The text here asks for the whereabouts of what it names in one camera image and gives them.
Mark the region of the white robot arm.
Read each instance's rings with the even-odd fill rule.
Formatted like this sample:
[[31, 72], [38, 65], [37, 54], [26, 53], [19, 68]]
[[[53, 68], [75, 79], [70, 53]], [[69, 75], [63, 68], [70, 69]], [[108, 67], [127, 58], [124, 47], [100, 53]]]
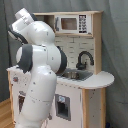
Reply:
[[41, 128], [47, 119], [55, 95], [57, 74], [67, 66], [65, 53], [54, 44], [55, 33], [25, 8], [9, 25], [9, 35], [21, 42], [16, 54], [17, 67], [30, 72], [31, 80], [15, 128]]

